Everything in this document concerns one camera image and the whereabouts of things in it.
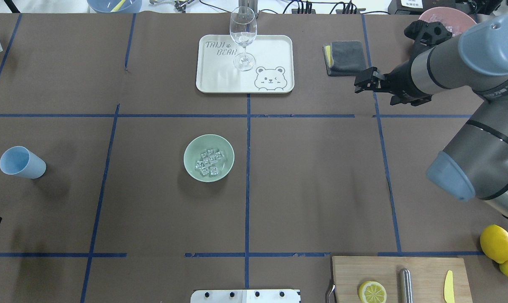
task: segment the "blue tape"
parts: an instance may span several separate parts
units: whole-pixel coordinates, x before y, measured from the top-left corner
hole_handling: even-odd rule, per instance
[[[131,52],[132,34],[135,32],[136,14],[132,14],[131,33],[129,33],[129,42],[127,43],[127,53],[125,53],[125,71],[127,71],[127,63],[129,63],[129,53]]]
[[[110,134],[110,142],[108,143],[108,153],[106,154],[106,163],[104,165],[103,181],[101,183],[101,192],[99,194],[99,202],[97,211],[95,213],[95,222],[93,225],[93,233],[91,235],[91,243],[89,246],[89,256],[87,257],[86,272],[84,276],[84,284],[82,286],[82,295],[80,296],[80,303],[85,301],[85,293],[87,290],[87,281],[89,280],[89,273],[91,269],[91,259],[95,248],[95,239],[97,238],[97,229],[99,226],[99,219],[101,217],[101,207],[103,205],[104,187],[106,185],[106,177],[108,176],[108,165],[110,165],[110,155],[112,154],[112,145],[114,144],[114,137],[116,135],[116,125],[118,121],[119,104],[116,106],[116,113],[114,114],[114,122],[112,123],[112,132]]]
[[[282,258],[282,257],[327,257],[329,252],[251,252],[250,257],[256,258]]]
[[[120,114],[122,118],[164,117],[164,118],[246,118],[241,114]]]
[[[380,118],[467,118],[471,115],[374,115],[373,117]]]
[[[378,257],[447,257],[451,255],[484,255],[481,251],[407,251],[379,252]]]
[[[0,258],[87,258],[84,252],[0,252]],[[126,253],[94,253],[94,258],[126,258]]]
[[[114,117],[114,114],[0,114],[0,117]]]
[[[368,44],[368,34],[366,31],[366,19],[364,15],[360,15],[362,19],[362,31],[364,33],[364,44],[366,44],[366,57],[368,58],[368,67],[372,67],[372,59],[370,58],[370,46]]]
[[[250,94],[246,94],[245,288],[249,288],[250,253]]]
[[[302,114],[256,114],[251,115],[252,118],[354,118],[353,114],[341,115],[302,115]]]
[[[195,252],[186,253],[185,258],[237,258],[245,257],[243,252]]]
[[[17,23],[15,24],[15,28],[13,29],[13,33],[11,34],[11,39],[9,40],[8,48],[6,48],[5,50],[4,58],[2,59],[2,63],[0,64],[0,75],[2,74],[2,70],[4,70],[5,61],[8,58],[9,50],[11,50],[13,40],[15,39],[15,34],[17,33],[18,25],[20,24],[20,19],[22,19],[22,15],[23,14],[19,14]]]
[[[364,32],[364,42],[366,46],[366,54],[368,58],[368,66],[372,67],[372,60],[370,57],[370,45],[368,43],[368,34],[366,29],[366,19],[364,18],[364,15],[360,15],[362,19],[362,29]],[[373,92],[373,99],[375,100],[375,107],[376,107],[376,120],[377,120],[377,129],[379,130],[379,140],[381,142],[381,153],[383,154],[383,166],[385,167],[385,177],[387,179],[387,183],[389,185],[389,197],[390,197],[390,204],[391,204],[391,210],[392,210],[392,225],[394,228],[394,236],[396,238],[396,248],[398,252],[402,251],[402,245],[400,244],[400,231],[398,230],[398,219],[396,217],[396,207],[394,205],[394,196],[392,194],[392,182],[390,180],[390,172],[389,172],[389,162],[387,161],[387,155],[386,155],[386,149],[385,149],[385,138],[383,137],[383,127],[381,125],[381,118],[379,113],[379,103],[377,102],[377,94]]]

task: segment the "white tray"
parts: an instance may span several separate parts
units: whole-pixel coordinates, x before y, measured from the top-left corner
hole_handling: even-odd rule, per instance
[[[233,65],[233,58],[242,51],[243,48],[229,35],[203,36],[198,46],[198,90],[203,93],[291,92],[295,79],[293,46],[289,37],[256,36],[256,40],[246,47],[246,52],[256,58],[256,64],[250,71],[239,71]]]

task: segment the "glass stem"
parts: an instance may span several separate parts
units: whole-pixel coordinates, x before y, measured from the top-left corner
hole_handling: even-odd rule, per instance
[[[243,46],[243,59],[241,59],[243,63],[247,63],[249,61],[249,58],[246,56],[246,46]]]

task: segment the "wooden cutting board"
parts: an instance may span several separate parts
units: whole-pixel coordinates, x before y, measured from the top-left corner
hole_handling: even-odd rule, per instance
[[[465,263],[461,258],[423,257],[340,257],[333,256],[333,279],[338,303],[360,303],[357,291],[365,281],[377,281],[387,291],[387,303],[400,299],[400,270],[411,272],[413,301],[445,303],[444,279],[448,270],[454,273],[456,303],[472,303]]]

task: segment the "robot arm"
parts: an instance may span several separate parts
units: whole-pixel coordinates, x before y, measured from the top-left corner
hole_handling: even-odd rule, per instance
[[[459,200],[476,196],[508,218],[508,15],[477,24],[460,36],[450,35],[448,40],[442,25],[422,26],[415,31],[408,62],[385,75],[375,67],[363,71],[355,79],[355,92],[389,92],[394,94],[391,105],[417,106],[443,90],[471,87],[484,103],[426,175]]]

